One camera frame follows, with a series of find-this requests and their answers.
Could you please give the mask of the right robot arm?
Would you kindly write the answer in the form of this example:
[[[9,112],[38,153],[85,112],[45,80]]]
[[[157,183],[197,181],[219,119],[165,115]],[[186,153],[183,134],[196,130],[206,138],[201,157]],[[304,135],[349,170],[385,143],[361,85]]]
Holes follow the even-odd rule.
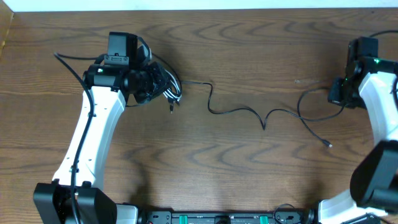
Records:
[[[349,43],[345,77],[333,82],[328,101],[367,110],[374,149],[348,190],[318,204],[317,223],[366,223],[397,212],[397,62],[378,56],[376,38]]]

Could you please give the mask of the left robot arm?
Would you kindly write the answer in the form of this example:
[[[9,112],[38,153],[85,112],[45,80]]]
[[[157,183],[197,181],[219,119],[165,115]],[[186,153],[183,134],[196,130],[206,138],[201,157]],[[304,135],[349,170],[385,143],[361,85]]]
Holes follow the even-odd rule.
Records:
[[[176,105],[180,81],[153,61],[142,37],[125,32],[111,32],[108,51],[76,79],[83,87],[80,117],[51,183],[35,187],[37,211],[44,223],[144,223],[144,212],[103,192],[111,140],[130,98],[142,106],[164,96]]]

